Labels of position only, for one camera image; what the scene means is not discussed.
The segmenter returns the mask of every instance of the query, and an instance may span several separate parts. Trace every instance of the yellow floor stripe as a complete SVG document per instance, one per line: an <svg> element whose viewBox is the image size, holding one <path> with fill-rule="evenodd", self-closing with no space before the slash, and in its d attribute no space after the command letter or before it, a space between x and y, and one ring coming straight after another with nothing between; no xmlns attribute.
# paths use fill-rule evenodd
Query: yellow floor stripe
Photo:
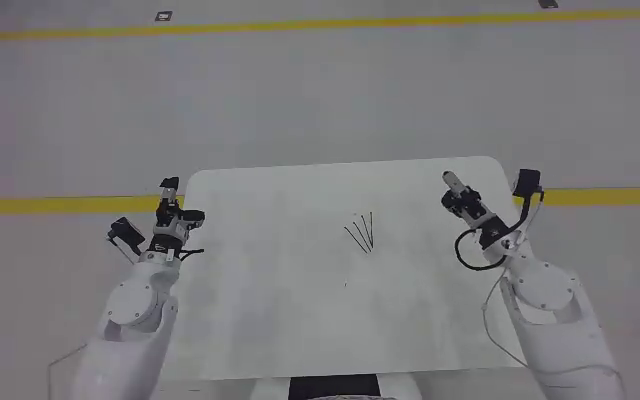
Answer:
<svg viewBox="0 0 640 400"><path fill-rule="evenodd" d="M640 9L585 11L555 10L520 14L241 22L204 25L148 25L63 30L33 30L22 32L0 32L0 40L52 40L73 38L104 38L117 36L201 35L213 33L264 32L306 29L389 28L402 26L514 24L528 22L566 22L624 19L640 19Z"/></svg>
<svg viewBox="0 0 640 400"><path fill-rule="evenodd" d="M153 212L159 196L40 197L0 199L0 214L94 214Z"/></svg>
<svg viewBox="0 0 640 400"><path fill-rule="evenodd" d="M546 206L638 206L640 188L547 189ZM96 214L153 212L158 196L42 197L0 199L0 215L10 214Z"/></svg>

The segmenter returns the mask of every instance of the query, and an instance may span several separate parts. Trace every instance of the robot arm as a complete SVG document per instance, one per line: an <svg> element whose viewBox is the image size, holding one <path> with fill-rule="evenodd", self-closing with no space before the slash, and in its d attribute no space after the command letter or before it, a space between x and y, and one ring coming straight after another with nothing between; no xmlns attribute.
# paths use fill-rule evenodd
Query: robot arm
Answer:
<svg viewBox="0 0 640 400"><path fill-rule="evenodd" d="M526 358L525 366L545 396L549 400L624 399L622 378L584 287L574 274L536 259L524 230L518 229L527 218L531 196L540 190L539 176L538 171L521 171L514 195L525 199L523 214L512 227L493 214L480 195L453 172L443 174L450 190L442 203L469 225L465 233L481 231L480 245L493 264L471 269L506 269L500 281L502 297ZM529 321L518 301L552 314L555 322Z"/></svg>
<svg viewBox="0 0 640 400"><path fill-rule="evenodd" d="M193 251L183 251L189 231L204 221L201 211L180 209L178 178L165 179L153 239L144 237L124 218L112 225L109 240L119 237L139 255L129 278L111 292L97 331L89 340L72 389L73 400L142 400L151 397L164 361L178 302L171 286L180 264Z"/></svg>

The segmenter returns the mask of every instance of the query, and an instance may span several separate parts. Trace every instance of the gray floor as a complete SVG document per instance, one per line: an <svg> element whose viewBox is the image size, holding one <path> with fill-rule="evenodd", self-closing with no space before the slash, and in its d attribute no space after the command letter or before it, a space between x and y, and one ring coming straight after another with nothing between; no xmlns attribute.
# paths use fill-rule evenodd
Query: gray floor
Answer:
<svg viewBox="0 0 640 400"><path fill-rule="evenodd" d="M149 25L160 10L179 24L539 10L535 0L0 7L3 30ZM201 169L469 155L495 157L512 178L540 168L548 187L640 186L639 33L637 21L598 21L0 42L0 196L155 194L163 177ZM103 241L117 217L0 216L3 399L44 399L47 363L91 333L128 270ZM146 229L152 216L132 218ZM533 230L540 258L582 277L630 399L640 398L639 222L637 207L547 208ZM55 367L54 399L66 398L75 362ZM539 398L524 370L418 380L430 399ZM162 383L157 398L240 398L251 382L192 385Z"/></svg>

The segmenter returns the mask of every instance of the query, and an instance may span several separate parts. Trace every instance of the white table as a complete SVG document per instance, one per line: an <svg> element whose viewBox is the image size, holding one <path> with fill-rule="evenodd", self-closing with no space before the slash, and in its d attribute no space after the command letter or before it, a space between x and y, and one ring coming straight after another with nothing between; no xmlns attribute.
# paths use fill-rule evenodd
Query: white table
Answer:
<svg viewBox="0 0 640 400"><path fill-rule="evenodd" d="M174 287L180 312L163 379L218 380L513 366L480 305L499 272L455 259L466 229L440 198L454 171L507 223L502 167L470 157L201 171L186 208L206 213ZM343 226L373 212L365 254ZM484 265L479 246L463 256ZM520 353L500 296L490 329Z"/></svg>

